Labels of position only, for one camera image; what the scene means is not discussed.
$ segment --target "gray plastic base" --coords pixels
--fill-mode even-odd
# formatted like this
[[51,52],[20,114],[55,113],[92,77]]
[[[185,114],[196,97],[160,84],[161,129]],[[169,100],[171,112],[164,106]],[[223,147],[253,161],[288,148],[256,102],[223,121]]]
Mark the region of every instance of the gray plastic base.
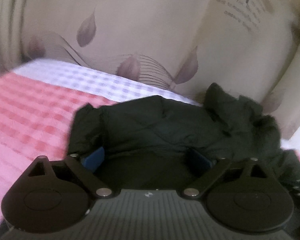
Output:
[[284,231],[250,236],[215,222],[198,201],[185,200],[174,190],[122,190],[98,200],[76,225],[50,234],[15,228],[2,240],[292,240]]

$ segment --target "blue tab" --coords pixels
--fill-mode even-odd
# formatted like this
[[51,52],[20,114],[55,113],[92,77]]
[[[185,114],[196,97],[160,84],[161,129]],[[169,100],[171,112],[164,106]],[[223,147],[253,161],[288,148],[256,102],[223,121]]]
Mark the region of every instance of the blue tab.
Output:
[[188,150],[186,160],[190,170],[198,177],[213,167],[212,162],[195,149]]
[[81,159],[81,164],[89,171],[95,172],[104,160],[105,150],[103,147],[100,147],[98,150],[91,153],[88,157]]

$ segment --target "leaf pattern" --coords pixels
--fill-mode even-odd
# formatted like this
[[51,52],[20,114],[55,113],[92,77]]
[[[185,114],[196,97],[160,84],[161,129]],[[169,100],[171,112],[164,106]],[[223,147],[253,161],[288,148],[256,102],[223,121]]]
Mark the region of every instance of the leaf pattern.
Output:
[[173,79],[175,84],[182,84],[194,77],[194,75],[198,71],[198,59],[197,59],[197,47],[193,51],[191,51],[190,55],[182,65],[181,69],[179,70],[177,76]]
[[128,57],[120,64],[117,69],[117,76],[128,78],[130,80],[138,81],[140,74],[141,63],[137,60],[135,55]]
[[77,33],[77,42],[80,47],[87,46],[96,35],[97,27],[94,18],[94,12],[85,19]]
[[138,82],[165,90],[169,89],[173,77],[163,65],[143,54],[138,55],[138,59],[141,63]]
[[28,44],[28,55],[31,59],[44,57],[46,50],[43,41],[36,36],[32,36]]
[[271,92],[262,102],[265,114],[273,113],[279,108],[284,97],[285,90]]

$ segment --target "dark green jacket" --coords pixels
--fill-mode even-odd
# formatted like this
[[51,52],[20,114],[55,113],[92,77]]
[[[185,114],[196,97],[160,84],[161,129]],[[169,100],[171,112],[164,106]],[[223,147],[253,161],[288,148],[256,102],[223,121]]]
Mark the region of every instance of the dark green jacket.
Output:
[[184,165],[195,148],[210,160],[256,157],[280,181],[300,180],[294,151],[280,149],[274,118],[246,97],[233,98],[217,84],[203,107],[160,96],[98,109],[87,105],[75,116],[68,154],[87,155],[103,146],[106,159],[96,175],[114,188],[182,189],[196,177]]

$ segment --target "black device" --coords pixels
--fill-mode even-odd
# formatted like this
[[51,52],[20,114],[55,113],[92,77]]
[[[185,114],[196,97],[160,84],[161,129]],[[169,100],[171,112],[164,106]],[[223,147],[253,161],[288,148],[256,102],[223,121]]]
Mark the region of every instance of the black device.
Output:
[[184,190],[114,191],[79,156],[37,157],[2,200],[2,239],[291,240],[293,200],[257,159],[203,161]]

